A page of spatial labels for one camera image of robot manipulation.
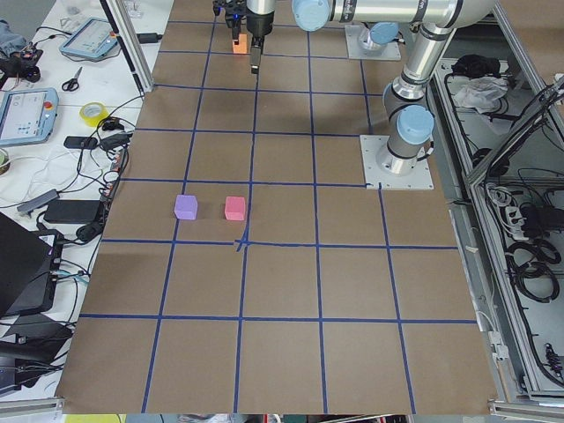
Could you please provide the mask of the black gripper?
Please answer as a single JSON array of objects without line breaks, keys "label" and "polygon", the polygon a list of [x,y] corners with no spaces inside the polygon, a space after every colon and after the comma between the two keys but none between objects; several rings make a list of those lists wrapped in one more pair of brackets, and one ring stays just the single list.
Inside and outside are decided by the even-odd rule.
[{"label": "black gripper", "polygon": [[276,1],[247,0],[247,28],[253,35],[268,35],[272,31]]},{"label": "black gripper", "polygon": [[224,12],[226,20],[232,20],[232,40],[238,41],[241,34],[241,21],[247,14],[247,3],[245,0],[213,0],[212,10],[216,17]]}]

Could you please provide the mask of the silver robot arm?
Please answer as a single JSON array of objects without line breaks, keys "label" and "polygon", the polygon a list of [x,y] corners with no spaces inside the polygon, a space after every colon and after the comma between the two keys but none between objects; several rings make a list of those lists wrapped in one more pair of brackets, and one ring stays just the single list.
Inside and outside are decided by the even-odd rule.
[{"label": "silver robot arm", "polygon": [[[241,22],[247,20],[248,31],[252,35],[251,47],[263,49],[265,37],[273,28],[275,1],[213,1],[212,9],[216,17],[223,11],[226,25],[232,30],[232,39],[239,44]],[[295,22],[305,31],[313,32],[333,20],[337,14],[337,1],[292,1]],[[387,44],[397,38],[399,31],[396,22],[364,23],[368,29],[367,41]]]},{"label": "silver robot arm", "polygon": [[293,1],[296,24],[313,32],[330,21],[415,23],[419,31],[401,74],[386,87],[383,102],[392,129],[376,162],[389,174],[409,174],[431,137],[434,117],[423,105],[428,81],[453,33],[484,18],[494,1]]}]

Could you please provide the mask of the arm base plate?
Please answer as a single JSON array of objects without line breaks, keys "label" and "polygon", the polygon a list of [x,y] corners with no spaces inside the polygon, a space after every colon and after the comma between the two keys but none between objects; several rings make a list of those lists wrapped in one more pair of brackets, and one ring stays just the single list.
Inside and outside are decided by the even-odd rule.
[{"label": "arm base plate", "polygon": [[398,62],[401,59],[398,33],[399,24],[396,22],[345,26],[348,57],[356,60]]},{"label": "arm base plate", "polygon": [[428,160],[421,147],[418,156],[400,159],[388,148],[388,136],[361,135],[360,152],[367,189],[433,190],[434,184]]}]

